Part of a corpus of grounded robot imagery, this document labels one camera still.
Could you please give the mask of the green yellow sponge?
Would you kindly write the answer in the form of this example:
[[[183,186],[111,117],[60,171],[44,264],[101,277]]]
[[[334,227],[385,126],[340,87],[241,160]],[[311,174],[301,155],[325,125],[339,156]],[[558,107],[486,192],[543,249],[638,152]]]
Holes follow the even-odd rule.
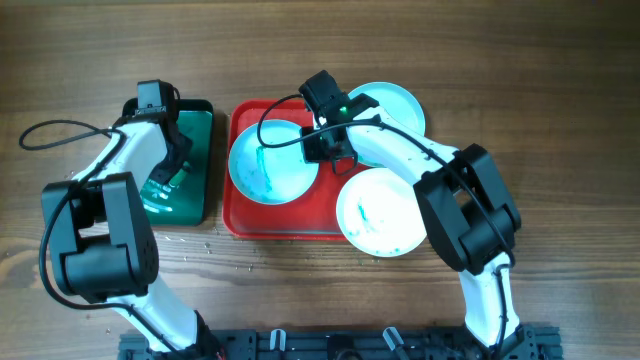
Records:
[[[191,174],[192,167],[188,161],[185,161],[178,172],[169,180],[168,185],[172,188],[178,188],[184,180]]]

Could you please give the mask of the white plate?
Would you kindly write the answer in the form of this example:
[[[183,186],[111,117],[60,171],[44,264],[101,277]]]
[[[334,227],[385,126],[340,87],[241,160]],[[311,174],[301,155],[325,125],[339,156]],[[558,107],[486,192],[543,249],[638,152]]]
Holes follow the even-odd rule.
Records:
[[[311,188],[319,165],[304,160],[300,143],[282,148],[262,146],[254,124],[233,142],[228,170],[232,183],[245,197],[260,204],[282,205]]]
[[[336,218],[354,247],[376,257],[402,256],[427,238],[413,188],[387,168],[349,179],[338,195]]]
[[[350,99],[360,94],[376,100],[386,111],[403,126],[413,132],[424,135],[426,116],[416,97],[405,88],[389,82],[369,82],[356,87],[348,93]],[[329,154],[321,147],[320,138],[306,140],[303,145],[306,163],[329,161]]]

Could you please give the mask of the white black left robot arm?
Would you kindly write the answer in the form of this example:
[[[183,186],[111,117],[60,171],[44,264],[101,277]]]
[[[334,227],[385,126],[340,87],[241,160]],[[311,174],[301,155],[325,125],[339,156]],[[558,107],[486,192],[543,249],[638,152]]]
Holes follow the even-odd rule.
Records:
[[[112,309],[155,355],[214,358],[220,345],[200,314],[159,275],[159,252],[140,192],[159,171],[176,172],[190,141],[165,105],[123,116],[107,147],[70,181],[41,197],[45,230],[39,271],[49,296],[81,311]]]

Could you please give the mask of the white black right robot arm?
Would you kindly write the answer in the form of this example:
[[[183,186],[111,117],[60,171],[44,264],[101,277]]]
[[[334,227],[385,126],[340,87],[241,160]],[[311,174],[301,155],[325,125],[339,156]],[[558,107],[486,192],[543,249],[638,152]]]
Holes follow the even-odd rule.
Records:
[[[466,328],[500,353],[519,325],[509,271],[521,216],[488,151],[478,144],[458,150],[432,141],[368,95],[300,95],[320,122],[305,142],[326,138],[347,145],[412,187],[432,248],[460,276]]]

